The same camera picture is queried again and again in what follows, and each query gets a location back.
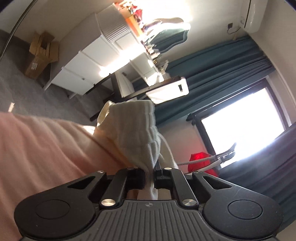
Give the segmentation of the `wall mirror with teal reflection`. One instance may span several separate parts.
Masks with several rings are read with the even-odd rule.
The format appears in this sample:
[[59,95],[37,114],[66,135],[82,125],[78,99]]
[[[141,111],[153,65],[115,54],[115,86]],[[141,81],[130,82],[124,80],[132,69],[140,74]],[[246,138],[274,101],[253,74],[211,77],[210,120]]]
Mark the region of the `wall mirror with teal reflection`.
[[182,18],[159,18],[142,27],[146,35],[144,45],[161,54],[186,42],[191,25]]

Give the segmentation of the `bright window with dark frame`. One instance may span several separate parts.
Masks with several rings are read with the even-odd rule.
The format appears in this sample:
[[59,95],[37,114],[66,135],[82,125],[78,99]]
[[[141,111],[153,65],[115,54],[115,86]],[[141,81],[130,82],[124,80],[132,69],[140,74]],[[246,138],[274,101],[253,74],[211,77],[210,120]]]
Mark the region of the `bright window with dark frame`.
[[235,146],[234,157],[221,168],[259,152],[289,126],[266,79],[189,114],[187,121],[198,129],[208,154],[220,154]]

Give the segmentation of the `grey metal pole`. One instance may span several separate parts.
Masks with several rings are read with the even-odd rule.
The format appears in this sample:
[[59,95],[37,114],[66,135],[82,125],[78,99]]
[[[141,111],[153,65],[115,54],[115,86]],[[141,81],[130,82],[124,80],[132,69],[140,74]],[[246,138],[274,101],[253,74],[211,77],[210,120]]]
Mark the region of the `grey metal pole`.
[[8,32],[1,50],[1,60],[21,22],[37,1],[1,1],[1,31]]

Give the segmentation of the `brown cardboard box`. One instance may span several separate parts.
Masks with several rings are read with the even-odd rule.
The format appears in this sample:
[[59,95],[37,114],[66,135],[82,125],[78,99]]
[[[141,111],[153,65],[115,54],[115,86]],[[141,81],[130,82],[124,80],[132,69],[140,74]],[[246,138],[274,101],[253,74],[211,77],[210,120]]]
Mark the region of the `brown cardboard box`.
[[37,79],[44,69],[50,64],[58,61],[59,42],[55,37],[44,31],[42,34],[34,32],[30,43],[28,64],[24,75]]

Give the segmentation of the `teal curtain right of window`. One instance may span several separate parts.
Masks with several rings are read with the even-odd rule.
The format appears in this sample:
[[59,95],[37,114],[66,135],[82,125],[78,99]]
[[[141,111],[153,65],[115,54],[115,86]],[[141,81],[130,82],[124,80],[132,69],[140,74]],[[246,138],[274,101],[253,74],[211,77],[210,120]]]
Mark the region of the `teal curtain right of window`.
[[219,171],[219,177],[266,195],[284,213],[282,228],[295,221],[295,124],[254,155]]

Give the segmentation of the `white wall air conditioner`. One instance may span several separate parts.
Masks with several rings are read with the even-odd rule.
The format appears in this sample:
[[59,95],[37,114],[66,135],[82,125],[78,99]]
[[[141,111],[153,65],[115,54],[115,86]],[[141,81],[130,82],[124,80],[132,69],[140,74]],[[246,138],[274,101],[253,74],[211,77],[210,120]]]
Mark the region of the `white wall air conditioner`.
[[239,25],[247,33],[255,33],[259,30],[268,0],[243,0]]

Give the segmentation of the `teal curtain left of window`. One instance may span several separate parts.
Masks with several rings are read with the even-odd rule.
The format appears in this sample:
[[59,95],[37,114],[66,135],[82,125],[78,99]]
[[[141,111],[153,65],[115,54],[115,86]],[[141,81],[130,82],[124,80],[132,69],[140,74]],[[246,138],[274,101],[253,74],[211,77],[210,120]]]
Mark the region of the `teal curtain left of window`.
[[250,36],[227,41],[169,63],[166,72],[187,80],[189,94],[155,107],[156,125],[164,126],[230,96],[275,68]]

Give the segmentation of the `teal curtain of window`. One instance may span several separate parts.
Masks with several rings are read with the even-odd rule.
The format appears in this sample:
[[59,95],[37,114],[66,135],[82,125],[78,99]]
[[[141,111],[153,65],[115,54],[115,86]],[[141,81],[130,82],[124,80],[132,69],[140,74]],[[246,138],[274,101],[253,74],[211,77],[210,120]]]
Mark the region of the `teal curtain of window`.
[[230,96],[275,68],[250,36],[227,41],[169,63],[166,72],[187,80],[189,94],[155,107],[156,125],[164,126]]
[[282,228],[295,221],[295,124],[254,155],[219,171],[219,177],[266,195],[284,213]]

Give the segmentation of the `white drawer dresser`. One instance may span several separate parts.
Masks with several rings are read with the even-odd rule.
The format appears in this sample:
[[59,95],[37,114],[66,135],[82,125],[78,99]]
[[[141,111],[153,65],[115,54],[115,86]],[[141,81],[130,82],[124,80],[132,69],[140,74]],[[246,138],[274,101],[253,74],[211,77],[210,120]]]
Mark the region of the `white drawer dresser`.
[[127,64],[152,86],[164,80],[146,48],[112,4],[92,13],[59,43],[58,61],[51,65],[51,84],[84,95]]

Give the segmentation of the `red bag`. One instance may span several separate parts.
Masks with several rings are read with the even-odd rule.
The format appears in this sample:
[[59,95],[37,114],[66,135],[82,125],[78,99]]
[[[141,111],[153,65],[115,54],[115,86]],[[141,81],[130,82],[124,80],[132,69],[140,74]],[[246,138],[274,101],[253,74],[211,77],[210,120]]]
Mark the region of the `red bag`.
[[[192,161],[197,161],[199,159],[203,159],[203,158],[206,158],[206,157],[210,157],[211,155],[208,154],[208,153],[205,153],[205,152],[199,152],[199,153],[195,153],[195,154],[191,154],[191,157],[189,159],[190,162]],[[199,170],[201,168],[204,168],[208,165],[210,165],[213,161],[209,160],[209,159],[206,159],[205,161],[201,161],[201,162],[198,162],[198,163],[194,163],[194,164],[189,164],[188,165],[188,172],[191,173],[193,171],[196,171],[196,170]],[[213,175],[215,177],[218,177],[218,172],[216,169],[209,169],[207,171],[205,171],[205,173],[208,173],[210,175]]]

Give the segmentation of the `white chair with dark frame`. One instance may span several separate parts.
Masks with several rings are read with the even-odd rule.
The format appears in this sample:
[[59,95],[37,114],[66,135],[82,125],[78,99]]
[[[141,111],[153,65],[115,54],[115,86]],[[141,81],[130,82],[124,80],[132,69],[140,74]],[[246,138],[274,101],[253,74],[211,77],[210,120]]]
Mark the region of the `white chair with dark frame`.
[[114,100],[115,102],[125,102],[130,101],[138,97],[139,95],[145,94],[152,100],[154,104],[160,104],[172,99],[179,98],[181,96],[185,96],[189,93],[186,78],[175,76],[162,82],[158,81],[154,85],[147,86],[141,90],[132,91],[127,96],[122,97],[119,87],[119,81],[117,80],[115,73],[110,74],[109,76],[104,78],[101,82],[91,88],[87,93],[90,93],[96,87],[99,87],[99,85],[102,85],[102,83],[109,79],[111,79],[114,92],[110,95],[110,97],[107,97],[104,102],[108,102],[109,100]]

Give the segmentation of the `pastel tie-dye bed sheet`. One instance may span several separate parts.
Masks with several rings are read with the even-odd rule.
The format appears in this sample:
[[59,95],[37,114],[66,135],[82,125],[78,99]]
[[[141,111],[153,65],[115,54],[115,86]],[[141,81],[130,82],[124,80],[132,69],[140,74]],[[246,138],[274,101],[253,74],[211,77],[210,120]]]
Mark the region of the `pastel tie-dye bed sheet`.
[[1,240],[19,240],[14,210],[28,196],[130,162],[97,129],[66,120],[1,113]]

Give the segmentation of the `cream white zip jacket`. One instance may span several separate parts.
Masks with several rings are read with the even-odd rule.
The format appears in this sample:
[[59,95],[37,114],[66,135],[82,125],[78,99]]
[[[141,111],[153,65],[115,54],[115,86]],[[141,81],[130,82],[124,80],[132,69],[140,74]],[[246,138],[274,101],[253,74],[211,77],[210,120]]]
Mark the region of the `cream white zip jacket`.
[[108,101],[97,118],[97,130],[115,144],[133,167],[144,170],[145,186],[138,199],[170,199],[167,190],[155,188],[153,170],[157,162],[163,168],[177,168],[177,163],[156,127],[154,104],[150,100]]

